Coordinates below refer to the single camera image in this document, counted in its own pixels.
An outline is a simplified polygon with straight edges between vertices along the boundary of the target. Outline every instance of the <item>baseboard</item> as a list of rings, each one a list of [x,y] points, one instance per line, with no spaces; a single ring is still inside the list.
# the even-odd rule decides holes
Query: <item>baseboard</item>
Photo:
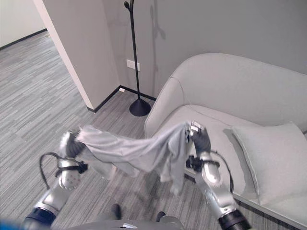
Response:
[[[186,173],[184,174],[184,178],[186,178],[186,179],[192,181],[193,183],[196,183],[195,178],[193,178],[193,177],[187,175]]]
[[[125,89],[125,90],[127,90],[127,91],[129,91],[129,92],[138,94],[138,92],[137,92],[136,90],[130,89],[130,88],[126,87],[126,86],[120,85],[119,87],[120,87],[120,88],[123,88],[123,89]],[[140,95],[141,95],[142,97],[146,97],[146,98],[148,98],[148,99],[150,99],[150,100],[153,100],[153,101],[157,100],[155,97],[149,96],[149,95],[144,94],[144,93],[142,93],[142,92],[140,93]]]
[[[115,93],[117,93],[117,92],[119,91],[119,89],[120,89],[120,86],[118,86],[118,87],[117,87],[107,98],[105,98],[105,99],[100,103],[100,105],[99,105],[98,107],[96,107],[95,109],[91,109],[91,108],[89,108],[89,107],[87,107],[87,109],[88,109],[89,111],[92,111],[92,112],[96,113],[105,103],[107,103],[108,100],[110,100],[110,99],[114,96]]]
[[[110,100],[110,99],[114,96],[114,94],[116,94],[117,91],[119,91],[120,88],[125,89],[125,90],[127,90],[127,91],[129,91],[129,92],[138,94],[137,91],[135,91],[135,90],[133,90],[133,89],[130,89],[130,88],[126,87],[126,86],[120,85],[120,86],[118,86],[118,87],[117,87],[107,98],[105,98],[105,99],[101,102],[101,104],[100,104],[98,107],[96,107],[95,109],[91,109],[91,108],[87,107],[87,109],[88,109],[89,111],[91,111],[91,112],[97,113],[97,111],[98,111],[105,103],[107,103],[107,101]],[[156,100],[156,98],[151,97],[151,96],[149,96],[149,95],[146,95],[146,94],[144,94],[144,93],[140,93],[140,95],[141,95],[142,97],[146,97],[146,98],[148,98],[148,99],[150,99],[150,100],[153,100],[153,101]]]
[[[37,31],[37,32],[35,32],[35,33],[33,33],[33,34],[30,34],[30,35],[26,36],[26,37],[22,37],[22,38],[20,38],[20,39],[14,41],[14,42],[8,43],[8,44],[6,44],[6,45],[0,47],[0,50],[3,50],[3,49],[5,49],[5,48],[7,48],[7,47],[9,47],[9,46],[11,46],[11,45],[14,45],[14,44],[16,44],[16,43],[18,43],[18,42],[21,42],[21,41],[23,41],[23,40],[25,40],[25,39],[27,39],[27,38],[33,37],[33,36],[38,35],[38,34],[40,34],[40,33],[42,33],[42,32],[45,32],[45,31],[47,31],[47,29],[43,29],[43,30]]]

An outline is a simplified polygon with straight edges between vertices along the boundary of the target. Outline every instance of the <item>gray cloth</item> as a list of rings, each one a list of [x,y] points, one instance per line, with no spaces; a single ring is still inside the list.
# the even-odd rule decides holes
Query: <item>gray cloth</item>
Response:
[[[104,178],[110,179],[118,167],[130,176],[156,170],[161,182],[172,181],[171,192],[182,188],[185,161],[188,158],[186,130],[191,122],[170,128],[149,139],[131,139],[84,126],[77,140],[87,146],[79,156]]]

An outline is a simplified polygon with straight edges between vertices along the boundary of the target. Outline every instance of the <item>white wall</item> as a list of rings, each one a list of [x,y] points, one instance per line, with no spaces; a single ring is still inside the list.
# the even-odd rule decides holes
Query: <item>white wall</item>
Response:
[[[42,29],[32,0],[0,0],[0,47]]]
[[[34,0],[87,107],[119,86],[101,0]]]

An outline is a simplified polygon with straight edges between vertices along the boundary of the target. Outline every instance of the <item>floor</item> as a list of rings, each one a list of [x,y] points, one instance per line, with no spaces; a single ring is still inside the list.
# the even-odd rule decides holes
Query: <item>floor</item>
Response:
[[[134,117],[129,105],[136,99],[118,92],[96,114],[88,111],[47,32],[0,51],[0,216],[22,221],[45,192],[38,158],[57,151],[61,135],[92,124],[131,138],[143,138],[146,117]],[[56,169],[44,161],[49,184]],[[178,217],[187,230],[219,230],[196,185],[185,179],[179,196],[170,183],[160,183],[155,173],[130,178],[118,172],[112,181],[92,169],[82,175],[53,227],[64,229],[89,222],[115,202],[128,219],[155,220],[161,210]],[[295,229],[240,203],[240,210],[258,229]]]

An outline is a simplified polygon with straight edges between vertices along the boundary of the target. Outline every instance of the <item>black cable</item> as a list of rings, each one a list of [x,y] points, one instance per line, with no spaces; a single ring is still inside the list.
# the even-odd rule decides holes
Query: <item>black cable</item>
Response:
[[[50,187],[49,187],[49,185],[48,185],[47,179],[46,179],[46,177],[45,177],[45,175],[44,175],[43,168],[42,168],[43,158],[44,158],[45,156],[47,156],[47,155],[53,156],[53,157],[57,158],[57,160],[60,159],[60,160],[66,160],[66,161],[75,162],[75,163],[77,163],[77,164],[79,165],[80,168],[83,168],[82,163],[76,161],[75,159],[60,157],[58,154],[56,154],[56,153],[54,153],[54,152],[47,152],[47,153],[43,154],[43,155],[39,158],[39,169],[40,169],[40,174],[41,174],[41,176],[42,176],[42,178],[43,178],[43,181],[44,181],[44,183],[45,183],[45,185],[46,185],[46,187],[47,187],[47,190],[50,189]]]
[[[234,180],[232,179],[232,175],[231,175],[231,172],[230,172],[230,169],[228,167],[228,164],[225,160],[225,158],[219,154],[217,151],[213,151],[211,150],[212,153],[216,154],[217,156],[219,156],[225,163],[226,167],[227,167],[227,170],[228,170],[228,173],[229,173],[229,180],[230,180],[230,192],[233,193],[234,192]]]

